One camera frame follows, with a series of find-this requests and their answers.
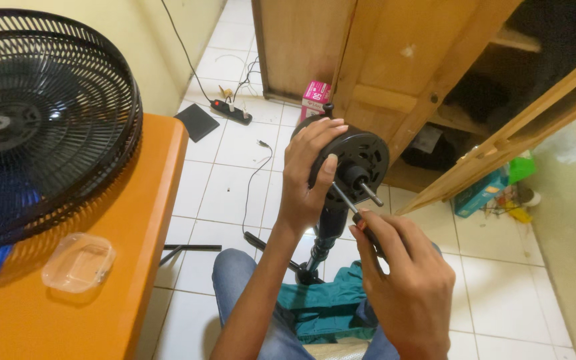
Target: pink box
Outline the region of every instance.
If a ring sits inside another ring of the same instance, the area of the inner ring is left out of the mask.
[[[313,115],[323,114],[323,106],[330,98],[330,85],[321,81],[311,81],[303,93],[300,121]]]

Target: teal cloth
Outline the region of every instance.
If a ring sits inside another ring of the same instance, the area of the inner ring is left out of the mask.
[[[318,344],[347,337],[371,339],[376,328],[364,324],[355,313],[364,299],[361,262],[355,261],[339,269],[333,282],[282,284],[277,301],[294,315],[300,342]]]

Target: cardboard box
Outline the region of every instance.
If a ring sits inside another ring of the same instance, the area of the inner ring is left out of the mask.
[[[498,168],[454,197],[454,213],[467,218],[508,186],[508,170]]]
[[[330,85],[321,81],[311,81],[303,93],[300,121],[313,115],[323,114],[323,106],[330,98]]]

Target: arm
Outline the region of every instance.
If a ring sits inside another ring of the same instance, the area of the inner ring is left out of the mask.
[[[308,188],[310,168],[332,139],[348,130],[343,119],[322,119],[297,134],[285,150],[284,186],[277,221],[268,244],[244,292],[226,321],[211,359],[256,359],[275,308],[292,253],[301,236],[314,226],[337,169],[329,156]]]
[[[390,273],[384,274],[374,246],[351,226],[362,258],[364,290],[384,335],[402,360],[445,360],[454,271],[410,219],[361,212],[390,265]]]

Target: fan grille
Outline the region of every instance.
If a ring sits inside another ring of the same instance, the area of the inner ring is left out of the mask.
[[[0,245],[102,191],[132,156],[142,117],[108,39],[68,18],[0,9]]]

